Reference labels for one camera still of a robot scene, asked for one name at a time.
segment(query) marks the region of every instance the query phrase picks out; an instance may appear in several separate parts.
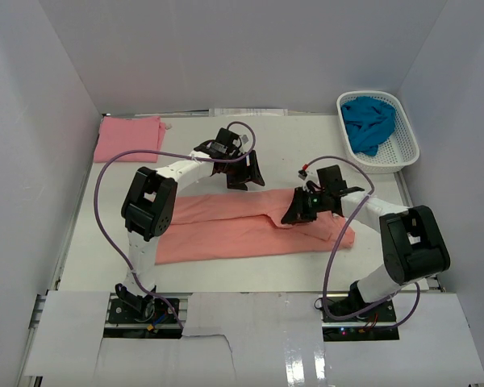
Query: white basket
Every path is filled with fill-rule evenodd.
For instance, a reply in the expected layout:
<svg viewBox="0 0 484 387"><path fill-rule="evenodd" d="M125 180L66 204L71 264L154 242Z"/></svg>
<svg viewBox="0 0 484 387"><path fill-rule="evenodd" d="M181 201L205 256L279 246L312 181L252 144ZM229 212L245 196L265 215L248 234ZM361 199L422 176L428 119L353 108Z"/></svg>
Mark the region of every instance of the white basket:
<svg viewBox="0 0 484 387"><path fill-rule="evenodd" d="M353 153L349 144L348 133L344 126L344 119L340 107L357 97L371 97L392 105L396 109L394 133L383 144L378 145L376 156L364 153ZM412 132L411 125L400 101L391 94L382 91L350 91L337 98L337 112L339 113L340 130L344 139L346 156L367 173L394 173L407 165L414 164L419 157L419 147Z"/></svg>

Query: folded towel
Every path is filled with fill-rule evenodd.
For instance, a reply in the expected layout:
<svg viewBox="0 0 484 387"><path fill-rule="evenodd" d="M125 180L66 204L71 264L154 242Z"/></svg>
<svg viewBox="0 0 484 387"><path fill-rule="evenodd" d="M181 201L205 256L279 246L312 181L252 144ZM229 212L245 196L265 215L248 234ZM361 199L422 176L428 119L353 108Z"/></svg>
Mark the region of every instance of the folded towel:
<svg viewBox="0 0 484 387"><path fill-rule="evenodd" d="M104 117L100 126L95 163L105 163L111 157L132 149L159 151L165 137L165 124L160 117L146 119L114 119ZM120 157L117 161L156 163L158 155L134 153Z"/></svg>
<svg viewBox="0 0 484 387"><path fill-rule="evenodd" d="M340 107L354 153L376 156L378 145L393 134L396 109L371 97L358 97Z"/></svg>
<svg viewBox="0 0 484 387"><path fill-rule="evenodd" d="M156 263L331 251L344 218L323 212L313 223L281 224L293 196L293 189L272 189L177 198ZM348 229L341 247L354 238Z"/></svg>

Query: teal towel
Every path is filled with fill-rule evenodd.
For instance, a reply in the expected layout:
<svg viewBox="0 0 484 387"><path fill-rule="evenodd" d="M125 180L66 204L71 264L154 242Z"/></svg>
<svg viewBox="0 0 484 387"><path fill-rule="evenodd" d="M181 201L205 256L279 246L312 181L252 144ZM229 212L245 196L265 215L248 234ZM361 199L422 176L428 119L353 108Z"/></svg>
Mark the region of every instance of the teal towel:
<svg viewBox="0 0 484 387"><path fill-rule="evenodd" d="M354 153L376 156L378 145L394 132L396 109L371 97L357 97L340 107Z"/></svg>

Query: folded pink cloth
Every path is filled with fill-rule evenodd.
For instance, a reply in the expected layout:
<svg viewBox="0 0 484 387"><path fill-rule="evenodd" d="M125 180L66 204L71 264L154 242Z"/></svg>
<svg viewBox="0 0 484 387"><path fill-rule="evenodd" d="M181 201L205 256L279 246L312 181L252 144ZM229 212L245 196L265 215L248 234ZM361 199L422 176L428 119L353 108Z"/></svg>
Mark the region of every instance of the folded pink cloth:
<svg viewBox="0 0 484 387"><path fill-rule="evenodd" d="M160 117L146 119L114 119L104 117L100 126L94 162L105 163L111 157L132 149L159 151L165 137L165 124ZM158 155L134 153L117 161L156 163Z"/></svg>
<svg viewBox="0 0 484 387"><path fill-rule="evenodd" d="M177 198L156 263L331 251L344 218L323 212L312 223L283 225L293 196L293 189L272 189ZM348 229L340 246L350 248L354 239Z"/></svg>

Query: gray wall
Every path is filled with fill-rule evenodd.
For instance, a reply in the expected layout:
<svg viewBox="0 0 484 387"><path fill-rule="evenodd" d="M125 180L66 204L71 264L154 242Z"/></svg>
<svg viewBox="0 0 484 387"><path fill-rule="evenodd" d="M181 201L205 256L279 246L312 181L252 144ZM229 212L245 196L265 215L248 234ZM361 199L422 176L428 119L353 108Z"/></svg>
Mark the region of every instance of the gray wall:
<svg viewBox="0 0 484 387"><path fill-rule="evenodd" d="M40 0L102 113L396 92L446 0Z"/></svg>
<svg viewBox="0 0 484 387"><path fill-rule="evenodd" d="M0 387L16 382L99 120L37 0L0 0Z"/></svg>
<svg viewBox="0 0 484 387"><path fill-rule="evenodd" d="M448 1L401 87L421 157L406 170L432 207L457 295L484 367L484 0Z"/></svg>

